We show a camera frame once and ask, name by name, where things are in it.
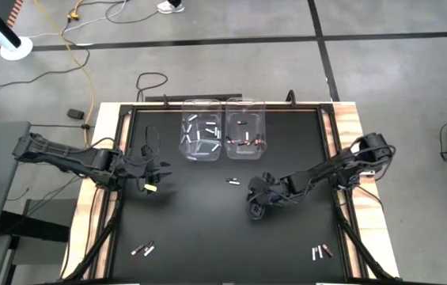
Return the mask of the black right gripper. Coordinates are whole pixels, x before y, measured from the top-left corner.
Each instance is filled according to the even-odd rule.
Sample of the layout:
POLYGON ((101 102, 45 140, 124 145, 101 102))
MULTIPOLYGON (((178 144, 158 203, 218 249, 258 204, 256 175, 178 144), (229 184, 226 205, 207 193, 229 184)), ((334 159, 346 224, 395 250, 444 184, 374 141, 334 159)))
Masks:
POLYGON ((265 172, 261 177, 253 177, 248 182, 246 214, 251 219, 261 219, 265 214, 264 206, 279 205, 284 202, 284 192, 279 188, 281 183, 271 173, 265 172))

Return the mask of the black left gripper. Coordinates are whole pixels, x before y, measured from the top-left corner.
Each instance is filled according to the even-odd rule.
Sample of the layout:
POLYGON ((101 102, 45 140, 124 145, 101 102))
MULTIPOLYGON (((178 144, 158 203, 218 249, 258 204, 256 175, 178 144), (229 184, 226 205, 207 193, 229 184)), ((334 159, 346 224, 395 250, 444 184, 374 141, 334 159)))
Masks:
MULTIPOLYGON (((157 190, 156 177, 162 179, 171 175, 171 172, 157 173, 153 155, 127 156, 127 164, 132 167, 135 177, 135 186, 138 190, 157 190)), ((166 161, 160 162, 160 167, 168 167, 170 164, 166 161)))

